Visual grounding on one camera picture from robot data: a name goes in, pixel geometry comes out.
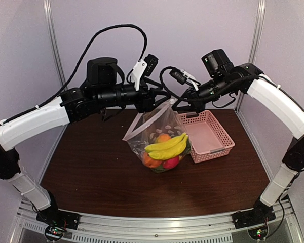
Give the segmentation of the clear zip top bag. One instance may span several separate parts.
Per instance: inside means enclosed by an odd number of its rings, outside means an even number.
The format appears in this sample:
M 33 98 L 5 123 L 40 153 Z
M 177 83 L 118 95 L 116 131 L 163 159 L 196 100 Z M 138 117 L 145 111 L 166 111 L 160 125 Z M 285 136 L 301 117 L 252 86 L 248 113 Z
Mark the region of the clear zip top bag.
M 131 123 L 123 141 L 127 142 L 141 162 L 145 152 L 144 148 L 150 144 L 155 144 L 156 138 L 160 134 L 166 133 L 173 138 L 187 133 L 177 116 L 178 113 L 172 110 L 172 105 L 176 101 L 176 99 L 170 99 L 152 112 L 139 113 Z

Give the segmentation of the pink perforated plastic basket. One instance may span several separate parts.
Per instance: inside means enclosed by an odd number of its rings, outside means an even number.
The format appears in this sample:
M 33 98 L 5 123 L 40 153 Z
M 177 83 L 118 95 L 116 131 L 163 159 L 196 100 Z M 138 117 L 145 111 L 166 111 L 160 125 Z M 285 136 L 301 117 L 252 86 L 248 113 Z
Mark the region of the pink perforated plastic basket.
M 177 116 L 189 135 L 194 163 L 226 156 L 235 146 L 233 139 L 211 111 L 182 113 Z

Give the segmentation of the green orange toy mango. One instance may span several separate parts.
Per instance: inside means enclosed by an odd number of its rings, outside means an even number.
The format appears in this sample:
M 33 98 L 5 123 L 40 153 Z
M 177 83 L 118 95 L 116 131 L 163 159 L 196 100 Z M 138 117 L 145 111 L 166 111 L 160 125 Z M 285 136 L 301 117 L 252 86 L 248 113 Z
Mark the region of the green orange toy mango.
M 156 138 L 156 143 L 166 142 L 170 139 L 171 139 L 171 136 L 169 134 L 162 133 Z

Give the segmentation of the yellow toy banana bunch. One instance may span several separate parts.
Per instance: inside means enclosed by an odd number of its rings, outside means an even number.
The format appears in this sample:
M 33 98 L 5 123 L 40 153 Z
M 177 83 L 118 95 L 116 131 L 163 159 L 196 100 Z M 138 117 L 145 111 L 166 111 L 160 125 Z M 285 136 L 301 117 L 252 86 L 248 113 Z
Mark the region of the yellow toy banana bunch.
M 182 154 L 188 142 L 187 133 L 173 137 L 165 142 L 150 144 L 144 148 L 149 157 L 156 160 L 168 160 Z

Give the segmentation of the red toy apple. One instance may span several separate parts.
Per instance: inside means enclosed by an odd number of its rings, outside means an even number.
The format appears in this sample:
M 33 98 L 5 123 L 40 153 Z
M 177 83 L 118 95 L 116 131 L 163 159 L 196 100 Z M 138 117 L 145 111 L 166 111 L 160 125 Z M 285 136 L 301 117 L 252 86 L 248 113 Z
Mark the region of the red toy apple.
M 176 156 L 174 158 L 170 158 L 163 163 L 164 169 L 170 170 L 178 166 L 180 162 L 180 156 Z

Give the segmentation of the orange toy orange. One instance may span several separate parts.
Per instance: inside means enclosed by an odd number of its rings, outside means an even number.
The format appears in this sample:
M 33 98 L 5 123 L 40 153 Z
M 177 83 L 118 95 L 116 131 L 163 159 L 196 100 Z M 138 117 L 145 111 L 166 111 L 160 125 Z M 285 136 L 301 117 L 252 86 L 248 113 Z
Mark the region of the orange toy orange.
M 164 162 L 164 160 L 153 159 L 148 155 L 148 153 L 146 153 L 146 152 L 143 153 L 142 163 L 144 166 L 146 166 L 150 169 L 155 169 L 155 168 L 159 167 L 163 162 Z

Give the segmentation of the green toy bell pepper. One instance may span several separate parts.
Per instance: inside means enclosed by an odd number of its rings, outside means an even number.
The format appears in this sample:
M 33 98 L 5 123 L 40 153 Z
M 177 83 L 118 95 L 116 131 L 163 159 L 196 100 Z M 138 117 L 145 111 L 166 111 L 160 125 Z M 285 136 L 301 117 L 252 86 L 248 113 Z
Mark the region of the green toy bell pepper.
M 180 161 L 186 156 L 186 155 L 189 155 L 190 154 L 190 152 L 191 152 L 191 143 L 190 143 L 190 141 L 188 140 L 187 141 L 187 143 L 186 143 L 186 148 L 185 148 L 185 150 L 181 153 L 181 154 L 179 154 L 178 156 L 180 156 Z M 163 163 L 159 166 L 159 167 L 157 167 L 157 168 L 155 168 L 155 169 L 151 169 L 153 172 L 155 172 L 155 173 L 157 173 L 157 174 L 159 174 L 159 173 L 162 173 L 162 172 L 165 172 L 165 171 L 168 171 L 167 169 L 164 169 L 164 167 L 163 167 Z

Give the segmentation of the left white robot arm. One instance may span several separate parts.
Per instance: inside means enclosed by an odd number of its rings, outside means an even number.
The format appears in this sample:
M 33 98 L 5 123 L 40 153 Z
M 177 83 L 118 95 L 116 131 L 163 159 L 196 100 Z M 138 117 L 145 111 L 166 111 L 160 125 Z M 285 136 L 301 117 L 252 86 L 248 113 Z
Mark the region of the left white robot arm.
M 79 122 L 93 114 L 104 114 L 107 108 L 134 105 L 139 113 L 154 110 L 170 97 L 160 84 L 149 78 L 157 63 L 156 56 L 147 55 L 135 64 L 128 84 L 117 84 L 116 79 L 125 76 L 115 58 L 90 60 L 86 80 L 80 87 L 63 91 L 20 117 L 0 120 L 0 179 L 7 180 L 27 198 L 39 216 L 52 225 L 59 224 L 63 215 L 54 196 L 20 167 L 15 147 L 50 129 Z

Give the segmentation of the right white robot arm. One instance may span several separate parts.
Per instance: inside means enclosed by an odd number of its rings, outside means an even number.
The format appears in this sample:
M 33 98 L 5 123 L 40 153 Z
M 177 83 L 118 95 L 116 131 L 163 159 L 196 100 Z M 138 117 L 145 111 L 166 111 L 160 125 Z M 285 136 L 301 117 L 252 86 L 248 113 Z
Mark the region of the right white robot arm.
M 261 223 L 304 169 L 304 108 L 255 65 L 235 66 L 223 49 L 213 50 L 201 60 L 211 80 L 198 88 L 187 89 L 174 103 L 173 110 L 200 113 L 207 103 L 241 92 L 259 102 L 292 133 L 278 171 L 253 208 L 234 215 L 238 222 Z

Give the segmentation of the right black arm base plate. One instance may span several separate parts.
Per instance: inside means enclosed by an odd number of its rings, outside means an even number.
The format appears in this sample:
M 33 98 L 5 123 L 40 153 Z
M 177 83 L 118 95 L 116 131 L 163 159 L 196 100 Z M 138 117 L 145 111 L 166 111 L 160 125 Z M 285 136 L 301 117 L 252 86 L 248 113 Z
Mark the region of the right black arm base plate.
M 237 211 L 232 214 L 233 223 L 236 229 L 251 227 L 258 224 L 264 224 L 267 221 L 276 219 L 273 209 L 266 214 L 260 209 L 249 209 L 246 211 Z

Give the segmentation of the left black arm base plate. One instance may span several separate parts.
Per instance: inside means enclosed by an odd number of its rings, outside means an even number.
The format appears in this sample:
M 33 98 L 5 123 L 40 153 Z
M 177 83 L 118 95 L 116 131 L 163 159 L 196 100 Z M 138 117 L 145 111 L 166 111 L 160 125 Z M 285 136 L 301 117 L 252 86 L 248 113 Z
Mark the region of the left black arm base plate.
M 62 229 L 77 230 L 80 221 L 80 214 L 59 210 L 49 207 L 36 212 L 36 219 L 51 226 Z

